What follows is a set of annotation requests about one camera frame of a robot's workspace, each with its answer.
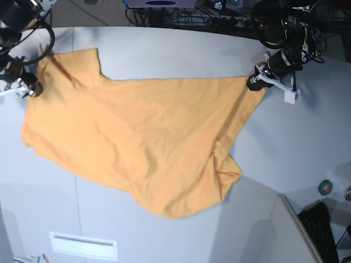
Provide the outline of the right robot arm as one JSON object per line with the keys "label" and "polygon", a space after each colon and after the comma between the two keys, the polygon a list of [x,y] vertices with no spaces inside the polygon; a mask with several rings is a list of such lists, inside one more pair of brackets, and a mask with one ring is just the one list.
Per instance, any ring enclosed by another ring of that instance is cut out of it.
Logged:
{"label": "right robot arm", "polygon": [[[25,67],[38,63],[52,51],[55,34],[51,24],[46,22],[46,17],[52,14],[51,7],[49,1],[1,1],[1,81],[6,83],[1,97],[11,93],[22,98],[38,97],[43,92],[38,78]],[[37,58],[27,61],[23,56],[14,58],[9,54],[28,39],[22,37],[23,32],[31,30],[30,36],[40,28],[48,31],[50,42]]]}

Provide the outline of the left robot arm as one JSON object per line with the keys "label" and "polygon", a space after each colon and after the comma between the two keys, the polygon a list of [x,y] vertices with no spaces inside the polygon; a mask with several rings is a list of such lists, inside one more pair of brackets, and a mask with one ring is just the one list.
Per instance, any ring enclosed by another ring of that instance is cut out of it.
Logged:
{"label": "left robot arm", "polygon": [[277,87],[284,101],[295,104],[301,92],[296,72],[310,61],[324,63],[320,43],[325,34],[350,32],[350,17],[323,19],[318,16],[316,1],[260,1],[251,9],[250,21],[257,39],[266,48],[264,60],[254,67],[247,79],[251,91]]}

